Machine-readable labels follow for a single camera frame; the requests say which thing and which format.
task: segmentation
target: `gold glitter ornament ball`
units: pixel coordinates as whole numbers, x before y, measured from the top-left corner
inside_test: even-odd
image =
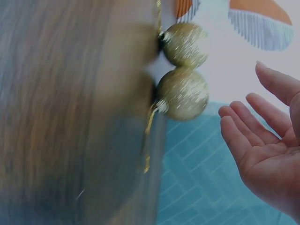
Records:
[[[186,121],[199,116],[209,100],[208,85],[202,75],[189,68],[176,68],[160,80],[158,99],[165,101],[167,116]]]
[[[208,58],[208,34],[193,23],[177,23],[162,36],[166,58],[177,67],[197,68]]]

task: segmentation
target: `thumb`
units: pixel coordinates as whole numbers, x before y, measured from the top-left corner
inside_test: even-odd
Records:
[[[255,71],[261,84],[290,107],[292,126],[298,140],[300,140],[300,81],[267,68],[261,62],[257,62]]]

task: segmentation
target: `fingernail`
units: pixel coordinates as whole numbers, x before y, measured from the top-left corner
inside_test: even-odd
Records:
[[[264,63],[260,62],[260,61],[256,61],[256,64],[260,67],[265,67],[268,68]]]

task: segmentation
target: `christmas ornament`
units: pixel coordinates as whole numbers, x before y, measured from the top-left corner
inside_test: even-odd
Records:
[[[205,109],[209,92],[201,74],[193,70],[204,63],[208,54],[202,46],[207,33],[192,23],[178,23],[162,33],[161,0],[156,0],[158,14],[158,38],[163,44],[167,59],[178,66],[161,79],[157,87],[158,101],[148,113],[148,124],[143,138],[141,156],[145,158],[144,173],[150,169],[150,153],[146,139],[150,134],[154,115],[165,113],[174,120],[192,120]]]
[[[273,0],[230,0],[228,18],[252,46],[282,51],[293,40],[288,14]]]
[[[165,113],[169,118],[186,121],[203,112],[209,100],[209,91],[201,74],[180,67],[161,79],[157,87],[157,96],[165,102]]]
[[[178,23],[191,22],[200,6],[200,0],[176,0],[176,18]]]
[[[193,23],[177,23],[160,35],[166,58],[177,67],[197,68],[207,57],[208,34]]]

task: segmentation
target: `finger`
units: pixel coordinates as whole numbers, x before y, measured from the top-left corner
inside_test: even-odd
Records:
[[[270,131],[268,131],[264,125],[257,120],[257,118],[249,111],[249,109],[241,102],[232,102],[230,107],[240,117],[244,124],[265,144],[278,143],[279,139]]]
[[[263,141],[244,124],[244,122],[239,118],[239,116],[231,107],[221,107],[219,110],[219,115],[221,117],[230,116],[233,119],[236,127],[248,139],[252,146],[264,146]]]
[[[289,106],[291,100],[299,95],[299,80],[267,68],[261,62],[256,64],[255,71],[261,84],[284,104]]]
[[[251,93],[246,97],[252,108],[267,122],[267,124],[281,137],[292,127],[290,117],[277,109],[263,97]]]
[[[230,116],[224,116],[221,119],[221,132],[235,162],[239,165],[245,153],[252,148],[250,142]]]

